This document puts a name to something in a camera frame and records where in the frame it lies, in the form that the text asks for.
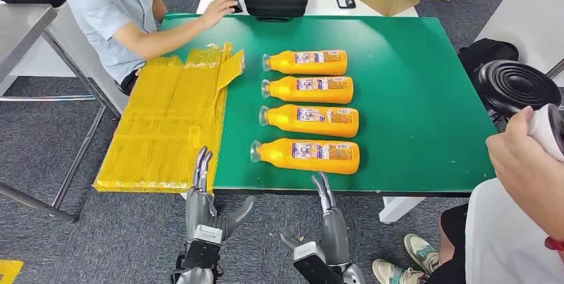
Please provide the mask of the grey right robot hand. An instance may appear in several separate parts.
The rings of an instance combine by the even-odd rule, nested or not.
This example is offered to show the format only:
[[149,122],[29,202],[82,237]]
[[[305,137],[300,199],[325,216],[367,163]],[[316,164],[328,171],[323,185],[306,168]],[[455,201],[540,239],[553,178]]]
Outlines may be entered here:
[[281,241],[293,252],[297,269],[320,271],[325,268],[339,275],[351,265],[347,227],[337,207],[327,175],[320,171],[311,176],[321,199],[322,236],[320,243],[304,244],[284,227],[279,228]]

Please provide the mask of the person's hand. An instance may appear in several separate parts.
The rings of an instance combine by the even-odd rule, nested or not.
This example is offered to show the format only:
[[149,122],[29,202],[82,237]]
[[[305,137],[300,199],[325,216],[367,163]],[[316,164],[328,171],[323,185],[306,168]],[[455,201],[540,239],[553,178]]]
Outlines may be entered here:
[[527,135],[530,106],[486,138],[495,174],[514,202],[552,239],[563,241],[563,163]]
[[204,13],[200,16],[200,20],[205,29],[215,26],[221,18],[234,13],[237,0],[214,0],[212,1]]

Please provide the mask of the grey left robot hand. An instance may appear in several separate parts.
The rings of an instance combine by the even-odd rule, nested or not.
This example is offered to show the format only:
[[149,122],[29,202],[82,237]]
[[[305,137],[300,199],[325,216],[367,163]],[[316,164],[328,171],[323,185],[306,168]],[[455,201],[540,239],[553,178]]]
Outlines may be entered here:
[[187,191],[186,196],[188,242],[193,240],[196,228],[199,225],[220,229],[222,231],[221,240],[225,241],[240,225],[248,220],[256,201],[255,196],[248,196],[235,212],[229,215],[213,215],[213,200],[207,193],[207,176],[212,157],[213,152],[209,151],[207,146],[203,146],[196,156],[192,174],[192,187]]

